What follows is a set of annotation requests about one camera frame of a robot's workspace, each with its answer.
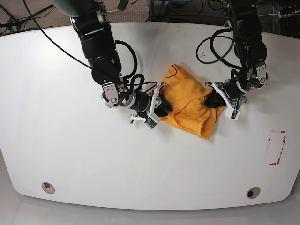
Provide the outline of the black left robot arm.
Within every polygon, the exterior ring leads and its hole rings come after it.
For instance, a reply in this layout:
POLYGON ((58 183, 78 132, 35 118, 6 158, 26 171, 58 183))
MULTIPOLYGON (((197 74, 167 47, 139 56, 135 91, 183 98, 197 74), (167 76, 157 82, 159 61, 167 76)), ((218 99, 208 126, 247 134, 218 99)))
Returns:
POLYGON ((247 101, 245 95, 253 89, 268 84, 269 76, 265 60, 267 47, 262 39, 262 28, 257 14, 256 0, 224 0, 224 13, 229 27, 216 31, 210 38, 210 50, 217 61, 230 67, 231 77, 225 82, 208 83, 213 88, 205 104, 209 108, 231 106, 239 109, 247 101), (230 50, 234 50, 240 65, 225 60, 214 49, 214 41, 222 33, 233 34, 230 50))

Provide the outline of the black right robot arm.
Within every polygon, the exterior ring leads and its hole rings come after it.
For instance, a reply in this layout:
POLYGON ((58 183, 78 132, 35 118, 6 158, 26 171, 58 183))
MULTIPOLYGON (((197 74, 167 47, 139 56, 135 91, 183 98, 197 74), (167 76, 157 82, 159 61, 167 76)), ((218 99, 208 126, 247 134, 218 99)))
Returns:
POLYGON ((172 106, 161 95, 155 97, 141 90, 144 76, 136 72, 136 54, 129 44, 114 39, 103 1, 53 0, 52 4, 70 17, 84 56, 92 68, 92 78, 103 87, 102 96, 108 107, 126 107, 137 111, 143 118, 147 118, 152 103, 158 117, 167 116, 172 111, 172 106), (134 67, 129 75, 121 74, 117 44, 127 47, 133 56, 134 67))

